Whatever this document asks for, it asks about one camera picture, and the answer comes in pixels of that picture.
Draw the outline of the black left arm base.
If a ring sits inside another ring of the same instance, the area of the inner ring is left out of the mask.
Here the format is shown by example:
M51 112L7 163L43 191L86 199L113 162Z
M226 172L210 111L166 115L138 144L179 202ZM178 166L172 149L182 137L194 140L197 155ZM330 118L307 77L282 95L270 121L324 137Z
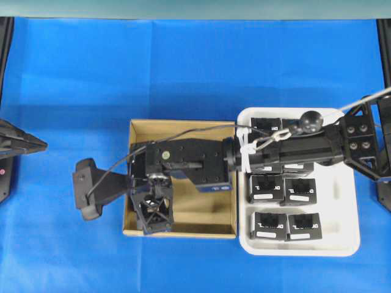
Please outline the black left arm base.
M0 203L6 200L10 194L11 175L13 170L13 158L1 159L0 165Z

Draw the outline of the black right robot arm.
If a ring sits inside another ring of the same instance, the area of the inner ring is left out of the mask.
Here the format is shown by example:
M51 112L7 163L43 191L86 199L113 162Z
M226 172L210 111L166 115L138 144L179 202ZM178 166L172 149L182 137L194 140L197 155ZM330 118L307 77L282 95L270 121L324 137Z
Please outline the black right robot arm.
M366 97L344 116L323 125L308 111L287 128L250 144L237 137L224 140L183 139L181 135L146 144L143 153L147 193L134 203L144 233L170 230L173 209L171 178L189 179L200 192L228 186L232 171L254 173L277 164L343 162L374 181L390 178L390 97Z

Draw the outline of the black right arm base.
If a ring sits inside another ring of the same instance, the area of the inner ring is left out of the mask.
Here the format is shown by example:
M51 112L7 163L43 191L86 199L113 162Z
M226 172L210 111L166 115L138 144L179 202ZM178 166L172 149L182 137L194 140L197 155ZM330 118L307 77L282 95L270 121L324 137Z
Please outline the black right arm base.
M390 181L380 181L376 183L377 188L377 198L379 203L391 211L391 182Z

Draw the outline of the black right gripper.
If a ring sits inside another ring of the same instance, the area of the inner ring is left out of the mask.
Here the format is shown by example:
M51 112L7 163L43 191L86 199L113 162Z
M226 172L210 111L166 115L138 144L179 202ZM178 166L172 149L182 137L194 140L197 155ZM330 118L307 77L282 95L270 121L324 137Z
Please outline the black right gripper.
M147 175L187 178L199 192L232 190L233 140L179 139L146 147ZM133 208L146 234L171 231L173 187L170 177L133 187Z

